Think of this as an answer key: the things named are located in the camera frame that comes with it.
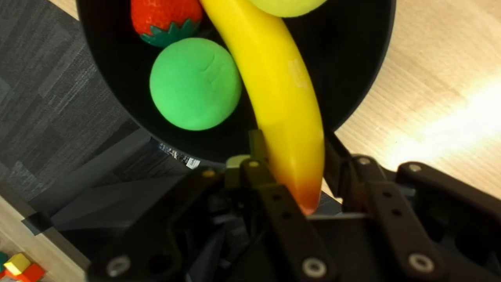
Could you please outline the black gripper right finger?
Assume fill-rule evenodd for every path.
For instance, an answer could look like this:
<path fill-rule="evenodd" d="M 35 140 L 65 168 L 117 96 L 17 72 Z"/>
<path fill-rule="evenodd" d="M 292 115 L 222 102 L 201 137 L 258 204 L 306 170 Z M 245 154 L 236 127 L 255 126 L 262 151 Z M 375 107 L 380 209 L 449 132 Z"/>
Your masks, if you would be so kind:
<path fill-rule="evenodd" d="M 342 199 L 325 223 L 339 282 L 501 282 L 501 202 L 435 168 L 394 173 L 325 143 L 325 181 Z"/>

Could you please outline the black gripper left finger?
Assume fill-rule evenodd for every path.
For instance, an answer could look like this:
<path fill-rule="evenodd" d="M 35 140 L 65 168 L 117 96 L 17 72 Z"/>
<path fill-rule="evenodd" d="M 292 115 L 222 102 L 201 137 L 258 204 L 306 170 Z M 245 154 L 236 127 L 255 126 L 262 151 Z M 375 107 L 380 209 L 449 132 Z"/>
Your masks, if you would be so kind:
<path fill-rule="evenodd" d="M 190 173 L 107 245 L 87 282 L 336 282 L 339 267 L 259 160 Z"/>

